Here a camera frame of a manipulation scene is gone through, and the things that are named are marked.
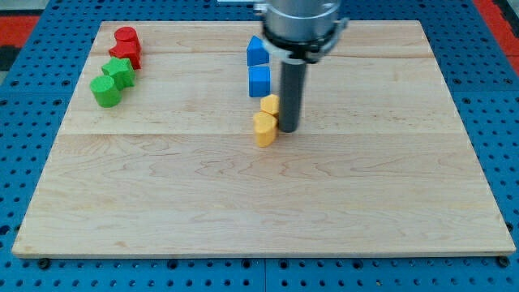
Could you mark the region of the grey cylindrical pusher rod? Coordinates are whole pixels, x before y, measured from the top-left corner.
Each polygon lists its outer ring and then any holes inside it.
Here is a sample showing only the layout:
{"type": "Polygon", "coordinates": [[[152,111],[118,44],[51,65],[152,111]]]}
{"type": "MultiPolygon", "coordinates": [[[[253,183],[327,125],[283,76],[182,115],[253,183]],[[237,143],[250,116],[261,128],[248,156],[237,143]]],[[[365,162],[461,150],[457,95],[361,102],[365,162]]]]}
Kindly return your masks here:
{"type": "Polygon", "coordinates": [[[279,128],[285,133],[298,128],[306,71],[306,63],[281,64],[279,128]]]}

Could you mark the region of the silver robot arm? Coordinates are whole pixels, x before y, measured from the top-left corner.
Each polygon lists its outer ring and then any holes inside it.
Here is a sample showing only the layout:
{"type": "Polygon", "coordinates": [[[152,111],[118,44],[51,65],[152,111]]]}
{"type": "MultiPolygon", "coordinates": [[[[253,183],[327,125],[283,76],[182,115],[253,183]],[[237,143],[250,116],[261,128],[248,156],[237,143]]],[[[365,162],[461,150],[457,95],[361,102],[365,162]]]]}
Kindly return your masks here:
{"type": "Polygon", "coordinates": [[[329,54],[349,20],[339,16],[340,0],[264,0],[254,4],[261,17],[265,49],[281,62],[278,127],[299,125],[307,66],[329,54]]]}

